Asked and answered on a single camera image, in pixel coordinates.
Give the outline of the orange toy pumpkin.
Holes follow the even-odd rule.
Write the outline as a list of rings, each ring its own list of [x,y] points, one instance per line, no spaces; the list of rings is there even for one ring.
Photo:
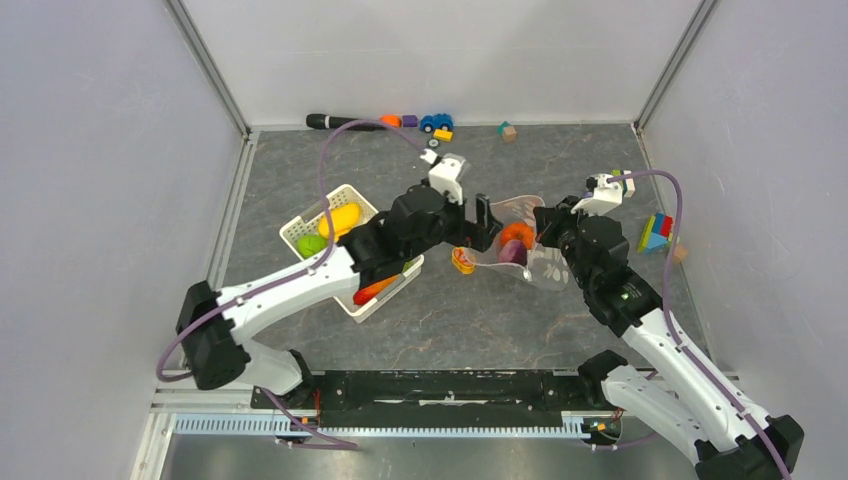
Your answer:
[[[535,244],[536,233],[532,226],[523,221],[513,222],[506,225],[500,233],[500,244],[505,246],[508,242],[519,241],[527,250],[532,250]]]

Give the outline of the purple toy onion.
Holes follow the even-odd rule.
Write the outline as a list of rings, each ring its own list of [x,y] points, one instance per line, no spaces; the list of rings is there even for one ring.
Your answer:
[[[509,240],[502,246],[498,253],[498,262],[526,267],[528,263],[528,248],[521,240]]]

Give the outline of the clear zip top bag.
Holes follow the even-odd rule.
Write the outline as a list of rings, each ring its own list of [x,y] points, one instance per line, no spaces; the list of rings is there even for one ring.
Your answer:
[[[491,210],[496,219],[503,223],[503,228],[513,222],[523,221],[532,226],[536,233],[536,223],[533,217],[534,207],[544,207],[542,198],[534,195],[521,195],[493,203]],[[565,288],[570,279],[569,269],[561,253],[555,248],[546,248],[536,242],[532,250],[528,250],[528,263],[521,267],[509,263],[499,263],[498,253],[500,233],[493,245],[485,252],[478,252],[468,247],[466,257],[475,264],[475,270],[488,268],[499,273],[513,276],[536,288],[559,291]]]

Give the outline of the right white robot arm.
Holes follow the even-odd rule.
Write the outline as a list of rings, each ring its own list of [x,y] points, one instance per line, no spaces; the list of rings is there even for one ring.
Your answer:
[[[580,400],[633,414],[683,453],[700,479],[790,478],[802,427],[790,415],[770,415],[734,385],[629,266],[620,223],[580,213],[577,202],[569,196],[555,207],[534,208],[537,240],[563,255],[592,316],[666,383],[658,387],[607,350],[579,367]]]

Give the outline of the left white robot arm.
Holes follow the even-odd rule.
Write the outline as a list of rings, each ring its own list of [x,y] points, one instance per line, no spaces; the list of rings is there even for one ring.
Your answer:
[[[402,273],[404,266],[442,243],[484,252],[503,228],[490,201],[477,195],[476,219],[463,202],[426,185],[414,185],[391,208],[373,215],[327,248],[252,283],[215,291],[207,281],[190,286],[176,332],[200,390],[234,381],[264,387],[290,407],[306,405],[314,381],[293,351],[270,349],[254,336],[268,326],[331,297],[352,295]]]

